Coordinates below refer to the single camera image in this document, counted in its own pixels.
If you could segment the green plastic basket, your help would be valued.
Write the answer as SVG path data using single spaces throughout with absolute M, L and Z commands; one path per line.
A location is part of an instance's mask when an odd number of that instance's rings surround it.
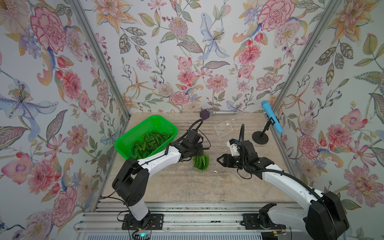
M 178 134 L 178 128 L 162 116 L 146 118 L 115 142 L 115 150 L 124 158 L 147 158 L 163 151 Z

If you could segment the clear pepper clamshell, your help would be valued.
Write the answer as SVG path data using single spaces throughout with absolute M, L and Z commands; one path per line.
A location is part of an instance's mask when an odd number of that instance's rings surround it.
M 194 168 L 205 171 L 208 169 L 210 164 L 210 158 L 206 153 L 203 153 L 201 157 L 193 157 Z
M 223 138 L 238 129 L 236 120 L 233 118 L 221 120 L 215 123 L 214 127 L 219 138 Z

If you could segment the purple foam microphone cube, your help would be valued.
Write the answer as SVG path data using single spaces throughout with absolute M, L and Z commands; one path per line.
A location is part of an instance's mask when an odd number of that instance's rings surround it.
M 204 110 L 202 110 L 202 111 L 200 112 L 200 118 L 201 118 L 203 121 L 207 120 L 209 117 L 210 117 L 210 112 L 209 112 L 209 110 L 204 109 Z

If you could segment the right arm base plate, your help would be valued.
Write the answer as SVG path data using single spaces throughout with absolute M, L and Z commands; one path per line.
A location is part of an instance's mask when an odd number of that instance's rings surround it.
M 285 230 L 285 225 L 277 225 L 272 223 L 267 215 L 253 213 L 243 214 L 243 220 L 240 221 L 240 225 L 245 227 L 246 230 Z

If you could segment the blue microphone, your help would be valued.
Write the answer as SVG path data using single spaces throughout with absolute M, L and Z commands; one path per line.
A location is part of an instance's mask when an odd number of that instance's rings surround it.
M 276 131 L 279 134 L 282 134 L 283 128 L 280 125 L 280 122 L 279 122 L 278 118 L 276 117 L 275 113 L 273 112 L 270 103 L 268 101 L 262 101 L 262 108 L 264 109 L 264 111 L 268 115 L 269 119 L 272 119 L 272 123 L 273 123 Z

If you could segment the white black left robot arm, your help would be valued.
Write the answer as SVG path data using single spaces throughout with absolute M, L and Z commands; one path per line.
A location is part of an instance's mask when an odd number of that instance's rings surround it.
M 204 137 L 197 129 L 187 131 L 178 140 L 168 143 L 166 149 L 149 158 L 125 161 L 112 187 L 123 200 L 133 219 L 139 224 L 149 222 L 150 210 L 143 199 L 148 181 L 163 169 L 204 153 Z

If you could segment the curved green pepper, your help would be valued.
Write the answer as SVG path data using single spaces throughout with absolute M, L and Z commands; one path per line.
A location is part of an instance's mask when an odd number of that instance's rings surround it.
M 152 131 L 144 134 L 141 140 L 136 140 L 132 144 L 132 154 L 136 159 L 144 159 L 149 157 L 164 144 L 172 135 Z

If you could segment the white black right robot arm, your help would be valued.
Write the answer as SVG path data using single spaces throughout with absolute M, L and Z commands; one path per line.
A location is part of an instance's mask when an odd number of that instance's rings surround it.
M 306 232 L 314 240 L 336 240 L 350 227 L 340 198 L 333 192 L 323 193 L 285 172 L 272 160 L 259 157 L 250 141 L 231 139 L 229 154 L 217 158 L 225 168 L 244 170 L 251 176 L 272 184 L 296 201 L 299 210 L 269 203 L 258 213 L 262 228 L 284 225 Z

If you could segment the black microphone stand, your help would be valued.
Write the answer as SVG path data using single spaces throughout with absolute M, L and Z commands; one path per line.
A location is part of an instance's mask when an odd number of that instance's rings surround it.
M 252 134 L 252 139 L 255 143 L 259 144 L 259 145 L 265 145 L 268 143 L 269 141 L 269 137 L 267 135 L 267 131 L 269 130 L 270 126 L 274 126 L 275 125 L 275 121 L 273 120 L 273 118 L 269 118 L 264 129 L 262 131 L 256 131 Z

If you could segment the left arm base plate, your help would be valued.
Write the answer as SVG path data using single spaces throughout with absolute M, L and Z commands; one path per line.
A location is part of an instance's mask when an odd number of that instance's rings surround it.
M 142 220 L 137 220 L 132 214 L 126 214 L 122 223 L 122 230 L 162 230 L 164 214 L 148 213 Z

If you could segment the aluminium rail frame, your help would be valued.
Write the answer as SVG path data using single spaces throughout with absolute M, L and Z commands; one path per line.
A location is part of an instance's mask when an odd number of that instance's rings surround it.
M 246 230 L 240 225 L 243 214 L 259 213 L 269 202 L 259 203 L 147 203 L 151 214 L 164 214 L 162 230 L 122 230 L 127 207 L 117 200 L 100 201 L 93 212 L 84 213 L 74 229 L 79 240 L 313 240 L 306 232 L 285 230 Z M 293 202 L 279 207 L 299 210 Z

